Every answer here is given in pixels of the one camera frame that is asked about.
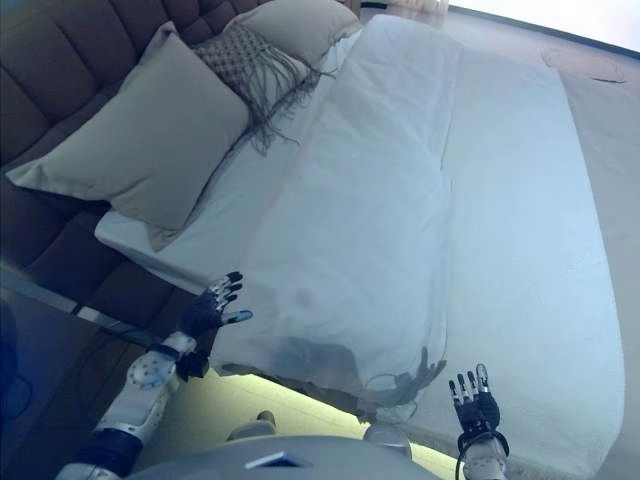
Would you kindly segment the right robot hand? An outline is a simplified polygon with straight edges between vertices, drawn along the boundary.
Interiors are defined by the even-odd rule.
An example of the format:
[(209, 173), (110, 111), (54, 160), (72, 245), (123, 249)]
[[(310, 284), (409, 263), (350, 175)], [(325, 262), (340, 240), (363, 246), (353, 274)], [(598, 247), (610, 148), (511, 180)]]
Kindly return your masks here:
[(490, 387), (486, 365), (478, 363), (474, 372), (458, 374), (448, 382), (462, 434), (462, 442), (481, 435), (494, 435), (500, 423), (500, 411)]

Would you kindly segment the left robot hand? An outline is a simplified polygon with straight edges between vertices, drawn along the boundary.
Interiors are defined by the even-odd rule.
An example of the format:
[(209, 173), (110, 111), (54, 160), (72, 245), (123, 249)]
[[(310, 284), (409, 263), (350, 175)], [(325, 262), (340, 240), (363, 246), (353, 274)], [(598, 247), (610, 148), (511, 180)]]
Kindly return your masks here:
[(202, 334), (223, 326), (250, 320), (250, 310), (230, 311), (229, 305), (238, 298), (243, 287), (243, 275), (238, 271), (227, 273), (206, 287), (182, 316), (178, 329), (197, 340)]

